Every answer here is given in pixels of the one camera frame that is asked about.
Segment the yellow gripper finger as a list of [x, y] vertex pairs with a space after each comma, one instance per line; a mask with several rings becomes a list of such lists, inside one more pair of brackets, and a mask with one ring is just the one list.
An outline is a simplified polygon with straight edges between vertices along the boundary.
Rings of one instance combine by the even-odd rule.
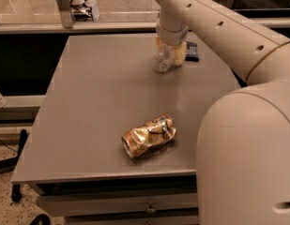
[[187, 43], [181, 42], [179, 45], [174, 46], [175, 65], [181, 66], [186, 59]]
[[164, 43], [159, 36], [156, 36], [156, 47], [159, 53], [161, 53], [164, 49]]

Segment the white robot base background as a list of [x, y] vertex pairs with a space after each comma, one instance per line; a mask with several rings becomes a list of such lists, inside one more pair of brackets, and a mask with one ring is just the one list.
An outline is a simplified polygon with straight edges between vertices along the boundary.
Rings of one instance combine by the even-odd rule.
[[97, 0], [69, 0], [69, 6], [76, 22], [97, 22], [99, 20]]

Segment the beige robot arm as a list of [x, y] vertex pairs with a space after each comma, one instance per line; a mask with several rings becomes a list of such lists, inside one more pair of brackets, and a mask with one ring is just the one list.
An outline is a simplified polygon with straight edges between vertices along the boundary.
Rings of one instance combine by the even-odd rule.
[[212, 0], [156, 0], [168, 45], [191, 30], [246, 82], [206, 112], [200, 225], [290, 225], [290, 38]]

